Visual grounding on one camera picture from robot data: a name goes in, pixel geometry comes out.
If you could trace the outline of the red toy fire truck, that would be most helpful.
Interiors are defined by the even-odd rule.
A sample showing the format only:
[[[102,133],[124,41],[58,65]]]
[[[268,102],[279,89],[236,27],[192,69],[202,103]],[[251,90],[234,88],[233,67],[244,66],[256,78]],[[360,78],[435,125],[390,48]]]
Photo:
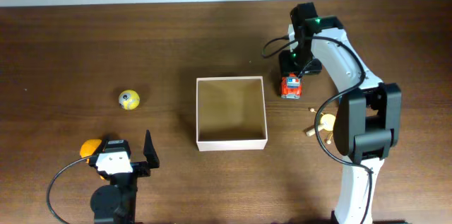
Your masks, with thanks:
[[[282,77],[280,96],[284,99],[300,99],[302,95],[301,79],[293,73]]]

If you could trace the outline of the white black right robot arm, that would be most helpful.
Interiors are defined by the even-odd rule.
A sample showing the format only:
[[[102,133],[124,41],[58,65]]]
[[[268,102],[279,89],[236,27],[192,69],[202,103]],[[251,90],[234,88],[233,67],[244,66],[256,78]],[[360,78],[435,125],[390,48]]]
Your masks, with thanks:
[[[376,180],[389,151],[398,143],[402,92],[371,72],[347,38],[336,16],[320,17],[311,2],[290,12],[291,23],[280,53],[281,88],[289,78],[302,79],[325,69],[337,93],[318,109],[338,102],[332,136],[343,166],[340,196],[332,223],[372,223]]]

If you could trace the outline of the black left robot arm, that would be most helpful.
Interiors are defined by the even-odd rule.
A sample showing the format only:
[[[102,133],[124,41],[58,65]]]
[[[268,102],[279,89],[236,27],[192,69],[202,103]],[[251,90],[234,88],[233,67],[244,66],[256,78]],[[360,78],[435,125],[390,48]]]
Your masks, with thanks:
[[[144,161],[132,162],[129,142],[123,139],[93,139],[81,148],[81,156],[109,182],[98,188],[90,199],[95,223],[134,223],[138,179],[149,177],[160,166],[150,132],[145,133]]]

